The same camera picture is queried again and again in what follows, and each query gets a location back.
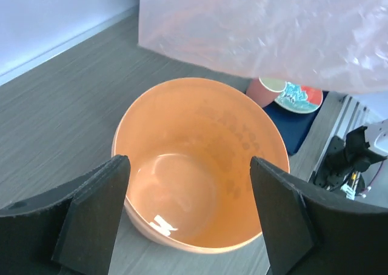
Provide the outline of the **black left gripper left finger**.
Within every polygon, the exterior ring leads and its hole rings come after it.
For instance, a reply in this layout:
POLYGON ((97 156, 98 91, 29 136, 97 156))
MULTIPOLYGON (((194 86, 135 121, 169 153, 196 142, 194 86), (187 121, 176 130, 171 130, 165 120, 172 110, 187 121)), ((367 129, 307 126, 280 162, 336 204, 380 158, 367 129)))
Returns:
POLYGON ((116 155, 1 209, 1 274, 108 274, 129 183, 116 155))

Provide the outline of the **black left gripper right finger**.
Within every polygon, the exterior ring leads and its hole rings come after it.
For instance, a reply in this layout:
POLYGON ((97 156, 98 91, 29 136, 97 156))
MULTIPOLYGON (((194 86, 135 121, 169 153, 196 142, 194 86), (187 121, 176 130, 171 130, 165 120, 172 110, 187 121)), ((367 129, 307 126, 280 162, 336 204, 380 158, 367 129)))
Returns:
POLYGON ((253 157, 269 274, 387 274, 387 209, 349 200, 253 157))

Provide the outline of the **orange plastic trash bin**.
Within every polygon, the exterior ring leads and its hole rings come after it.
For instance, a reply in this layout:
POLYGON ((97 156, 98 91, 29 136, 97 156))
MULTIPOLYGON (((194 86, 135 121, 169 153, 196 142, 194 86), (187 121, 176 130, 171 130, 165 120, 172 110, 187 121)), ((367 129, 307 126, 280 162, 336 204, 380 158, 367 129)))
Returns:
POLYGON ((140 95, 123 115, 112 155, 131 170, 124 201, 146 238, 179 250, 237 250, 263 231, 250 179, 252 157, 290 170, 271 118, 239 90, 178 78, 140 95))

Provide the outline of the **pink translucent trash bag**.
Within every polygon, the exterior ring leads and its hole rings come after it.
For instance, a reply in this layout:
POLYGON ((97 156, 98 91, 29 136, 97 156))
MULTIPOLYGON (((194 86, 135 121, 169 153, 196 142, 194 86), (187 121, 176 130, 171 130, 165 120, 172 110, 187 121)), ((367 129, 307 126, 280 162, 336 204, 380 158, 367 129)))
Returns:
POLYGON ((387 0, 139 0, 139 44, 243 78, 387 90, 387 0))

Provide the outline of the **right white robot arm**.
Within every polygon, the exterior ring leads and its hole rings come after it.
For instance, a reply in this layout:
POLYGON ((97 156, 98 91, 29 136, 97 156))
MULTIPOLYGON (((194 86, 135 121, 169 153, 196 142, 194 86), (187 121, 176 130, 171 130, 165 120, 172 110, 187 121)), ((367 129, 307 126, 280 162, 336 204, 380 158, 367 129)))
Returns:
POLYGON ((334 136, 316 171, 310 177, 314 185, 347 199, 366 197, 371 186, 362 174, 371 165, 387 160, 387 120, 360 126, 345 138, 334 136))

